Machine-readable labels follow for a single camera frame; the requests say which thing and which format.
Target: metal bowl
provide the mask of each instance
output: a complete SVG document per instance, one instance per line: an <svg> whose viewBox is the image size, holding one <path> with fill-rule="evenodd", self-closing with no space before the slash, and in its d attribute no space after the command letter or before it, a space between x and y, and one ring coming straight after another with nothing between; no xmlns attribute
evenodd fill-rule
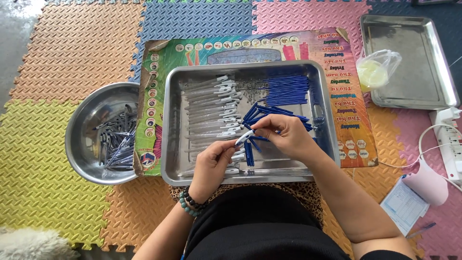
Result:
<svg viewBox="0 0 462 260"><path fill-rule="evenodd" d="M88 181L115 185L137 177L133 170L105 170L98 163L100 131L93 130L102 122L124 111L125 104L135 110L140 85L119 82L91 93L75 110L66 128L67 160L72 168Z"/></svg>

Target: stainless steel tray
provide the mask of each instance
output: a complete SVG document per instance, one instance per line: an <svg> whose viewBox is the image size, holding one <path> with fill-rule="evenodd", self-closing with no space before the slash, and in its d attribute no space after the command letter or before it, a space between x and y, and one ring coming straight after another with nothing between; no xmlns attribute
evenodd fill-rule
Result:
<svg viewBox="0 0 462 260"><path fill-rule="evenodd" d="M322 67L316 62L305 60L178 67L169 73L165 83L161 173L162 178L168 184L185 186L189 185L192 180L192 177L178 176L191 165L188 153L184 152L189 147L189 141L184 138L189 134L185 127L188 123L188 116L184 110L188 102L182 96L181 87L186 83L202 82L221 75L228 75L236 81L306 75L310 82L310 89L317 88L322 97L320 105L316 105L316 117L324 116L324 120L318 123L310 121L315 128L310 131L310 134L317 138L320 147L335 160L337 165L340 165L326 79ZM307 94L307 99L308 104L283 106L282 108L312 118L315 105L309 94ZM238 113L246 114L252 105L252 103L247 103L244 97L238 105ZM311 172L301 162L290 160L270 142L257 141L257 143L262 152L258 153L254 150L255 166L248 167L245 162L241 163L240 173L226 176L223 184L313 180Z"/></svg>
<svg viewBox="0 0 462 260"><path fill-rule="evenodd" d="M388 49L402 56L389 84L371 91L376 105L428 110L459 106L457 90L431 19L364 14L360 21L366 55Z"/></svg>

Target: woman's left hand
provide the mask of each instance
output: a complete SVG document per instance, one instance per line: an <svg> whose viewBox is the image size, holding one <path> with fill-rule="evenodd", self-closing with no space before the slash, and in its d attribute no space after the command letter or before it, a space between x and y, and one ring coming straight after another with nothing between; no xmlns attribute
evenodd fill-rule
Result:
<svg viewBox="0 0 462 260"><path fill-rule="evenodd" d="M193 181L189 187L189 195L195 202L206 202L223 182L226 167L232 162L231 156L236 151L235 142L216 141L197 155Z"/></svg>

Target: leopard print cloth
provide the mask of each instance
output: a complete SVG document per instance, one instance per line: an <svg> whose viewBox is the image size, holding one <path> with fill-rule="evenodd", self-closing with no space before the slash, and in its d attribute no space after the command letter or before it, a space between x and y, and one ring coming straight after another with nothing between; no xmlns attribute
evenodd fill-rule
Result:
<svg viewBox="0 0 462 260"><path fill-rule="evenodd" d="M322 207L321 207L321 194L314 181L310 182L286 182L286 183L256 183L256 184L232 184L232 185L221 185L215 193L210 197L209 201L212 201L225 191L244 186L270 186L286 193L291 194L295 197L307 210L309 210L313 216L319 221L321 227L322 222ZM184 187L170 186L170 196L178 201L178 195L183 191Z"/></svg>

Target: hand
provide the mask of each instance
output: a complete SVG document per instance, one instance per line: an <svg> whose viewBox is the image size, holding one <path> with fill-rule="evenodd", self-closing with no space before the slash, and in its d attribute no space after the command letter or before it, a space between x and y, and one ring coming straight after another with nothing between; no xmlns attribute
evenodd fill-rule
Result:
<svg viewBox="0 0 462 260"><path fill-rule="evenodd" d="M251 126L256 135L270 140L291 159L309 166L319 156L326 155L306 131L298 117L270 114Z"/></svg>
<svg viewBox="0 0 462 260"><path fill-rule="evenodd" d="M232 163L231 156L235 140L216 141L197 155L193 181L189 187L189 195L195 202L202 204L218 189L225 177L228 163Z"/></svg>

